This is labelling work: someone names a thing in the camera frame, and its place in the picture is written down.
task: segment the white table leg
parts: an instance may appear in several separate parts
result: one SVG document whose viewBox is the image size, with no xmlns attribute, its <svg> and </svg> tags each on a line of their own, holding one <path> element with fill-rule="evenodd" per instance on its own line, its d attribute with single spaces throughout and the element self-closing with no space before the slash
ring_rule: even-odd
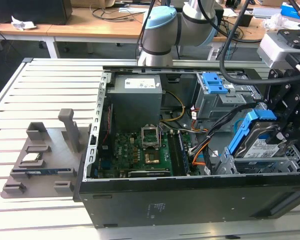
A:
<svg viewBox="0 0 300 240">
<path fill-rule="evenodd" d="M 50 58 L 59 59 L 60 54 L 59 54 L 59 50 L 58 50 L 58 46 L 57 46 L 57 42 L 55 41 L 55 38 L 53 36 L 47 36 L 47 37 L 44 37 L 44 41 L 48 48 Z"/>
<path fill-rule="evenodd" d="M 184 46 L 178 46 L 179 47 L 179 56 L 181 57 L 184 54 Z"/>
<path fill-rule="evenodd" d="M 212 42 L 211 49 L 208 55 L 208 61 L 217 60 L 217 56 L 219 54 L 220 48 L 222 47 L 223 42 Z"/>
<path fill-rule="evenodd" d="M 92 42 L 87 42 L 86 43 L 86 49 L 88 51 L 88 54 L 93 54 L 94 53 L 94 46 Z"/>
</svg>

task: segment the blue drive bracket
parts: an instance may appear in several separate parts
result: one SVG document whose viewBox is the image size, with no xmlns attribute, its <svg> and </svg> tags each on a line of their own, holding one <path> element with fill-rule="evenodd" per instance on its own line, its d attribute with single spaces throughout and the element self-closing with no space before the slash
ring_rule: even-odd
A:
<svg viewBox="0 0 300 240">
<path fill-rule="evenodd" d="M 202 73 L 202 81 L 208 88 L 209 94 L 227 94 L 228 90 L 223 86 L 222 79 L 219 76 L 212 73 Z"/>
<path fill-rule="evenodd" d="M 277 120 L 277 117 L 271 110 L 253 109 L 251 112 L 248 112 L 240 128 L 238 129 L 238 131 L 236 132 L 236 134 L 234 135 L 232 141 L 228 146 L 231 155 L 234 153 L 237 146 L 240 144 L 241 140 L 249 134 L 250 132 L 249 126 L 255 120 L 275 121 Z"/>
</svg>

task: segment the motherboard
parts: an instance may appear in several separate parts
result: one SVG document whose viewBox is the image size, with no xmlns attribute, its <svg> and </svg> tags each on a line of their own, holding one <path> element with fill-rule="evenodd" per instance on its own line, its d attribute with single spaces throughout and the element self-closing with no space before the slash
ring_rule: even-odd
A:
<svg viewBox="0 0 300 240">
<path fill-rule="evenodd" d="M 162 132 L 158 127 L 141 132 L 118 132 L 112 157 L 99 160 L 98 178 L 186 176 L 189 173 L 188 133 Z"/>
</svg>

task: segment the label sticker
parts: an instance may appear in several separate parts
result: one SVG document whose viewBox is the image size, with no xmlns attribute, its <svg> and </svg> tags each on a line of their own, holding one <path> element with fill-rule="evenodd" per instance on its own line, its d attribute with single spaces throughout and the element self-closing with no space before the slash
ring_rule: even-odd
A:
<svg viewBox="0 0 300 240">
<path fill-rule="evenodd" d="M 279 150 L 277 144 L 267 144 L 265 139 L 257 139 L 244 155 L 244 158 L 271 158 Z"/>
<path fill-rule="evenodd" d="M 125 89 L 155 89 L 154 78 L 127 78 L 124 81 Z"/>
<path fill-rule="evenodd" d="M 26 171 L 26 174 L 41 174 L 40 171 Z"/>
<path fill-rule="evenodd" d="M 226 89 L 234 89 L 235 87 L 232 84 L 223 84 Z"/>
<path fill-rule="evenodd" d="M 219 157 L 218 150 L 213 151 L 211 157 Z"/>
<path fill-rule="evenodd" d="M 210 171 L 210 169 L 209 169 L 207 166 L 204 166 L 204 172 L 205 172 L 207 175 L 210 175 L 210 174 L 211 174 L 211 171 Z"/>
<path fill-rule="evenodd" d="M 197 113 L 195 111 L 191 112 L 191 116 L 193 120 L 197 120 Z"/>
<path fill-rule="evenodd" d="M 147 219 L 154 219 L 160 213 L 162 213 L 166 208 L 165 203 L 150 203 L 146 210 L 146 218 Z"/>
</svg>

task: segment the blue plastic latch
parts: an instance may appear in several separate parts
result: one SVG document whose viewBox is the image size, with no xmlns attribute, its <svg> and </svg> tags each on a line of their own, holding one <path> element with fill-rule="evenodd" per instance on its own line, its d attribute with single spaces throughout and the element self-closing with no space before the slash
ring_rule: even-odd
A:
<svg viewBox="0 0 300 240">
<path fill-rule="evenodd" d="M 241 140 L 246 137 L 249 132 L 249 126 L 254 120 L 270 120 L 270 121 L 275 121 L 277 120 L 277 117 L 271 110 L 264 110 L 264 109 L 253 109 L 251 112 L 248 112 L 234 135 L 232 141 L 230 142 L 228 149 L 231 154 L 234 153 L 238 145 L 240 144 Z"/>
<path fill-rule="evenodd" d="M 172 6 L 156 6 L 152 9 L 145 29 L 156 29 L 170 23 L 177 15 Z"/>
<path fill-rule="evenodd" d="M 227 94 L 228 90 L 222 84 L 221 78 L 216 73 L 203 73 L 203 83 L 208 88 L 209 94 Z"/>
</svg>

